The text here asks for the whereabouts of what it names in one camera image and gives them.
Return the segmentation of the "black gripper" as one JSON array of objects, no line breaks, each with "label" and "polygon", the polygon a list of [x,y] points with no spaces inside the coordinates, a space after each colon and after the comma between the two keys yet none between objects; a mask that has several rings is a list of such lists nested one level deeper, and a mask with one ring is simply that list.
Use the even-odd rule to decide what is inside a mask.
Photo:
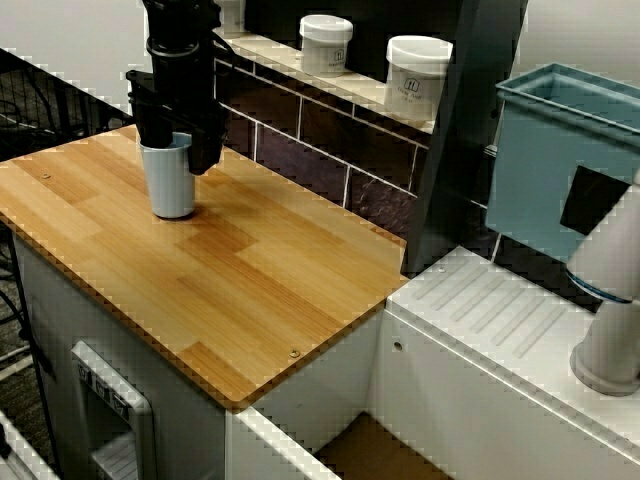
[{"label": "black gripper", "polygon": [[189,171],[203,175],[220,160],[225,110],[214,99],[213,55],[208,48],[152,52],[152,71],[125,74],[141,144],[168,148],[173,130],[191,131]]}]

